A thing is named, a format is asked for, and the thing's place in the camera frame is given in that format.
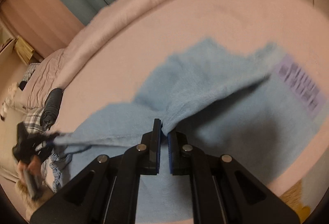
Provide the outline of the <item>beige fluffy sleeve forearm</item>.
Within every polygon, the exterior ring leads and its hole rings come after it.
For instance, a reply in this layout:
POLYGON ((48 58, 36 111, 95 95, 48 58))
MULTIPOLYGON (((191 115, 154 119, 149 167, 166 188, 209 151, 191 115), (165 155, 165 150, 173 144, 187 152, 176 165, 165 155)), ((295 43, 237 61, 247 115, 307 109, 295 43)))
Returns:
POLYGON ((20 196, 22 202, 24 203, 26 209, 26 219, 28 222, 30 221, 31 216, 55 195, 48 185, 42 184, 41 197, 37 198, 36 200, 33 200, 30 197, 26 185, 23 184, 20 180, 15 184, 15 189, 18 195, 20 196))

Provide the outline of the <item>left hand painted nails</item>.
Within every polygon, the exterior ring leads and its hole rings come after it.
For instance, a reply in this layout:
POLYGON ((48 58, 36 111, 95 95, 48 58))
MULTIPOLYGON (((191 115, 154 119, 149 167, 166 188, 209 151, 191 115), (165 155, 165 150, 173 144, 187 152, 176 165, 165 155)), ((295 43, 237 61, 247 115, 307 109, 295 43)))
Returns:
POLYGON ((24 170, 29 171, 31 175, 34 175, 37 177, 42 177, 41 166, 42 166, 42 163, 38 156, 33 156, 33 158, 31 159, 29 164, 19 161, 19 163, 17 165, 17 171, 18 171, 21 183, 24 186, 26 186, 26 181, 25 181, 25 177, 24 177, 24 173, 23 173, 24 170))

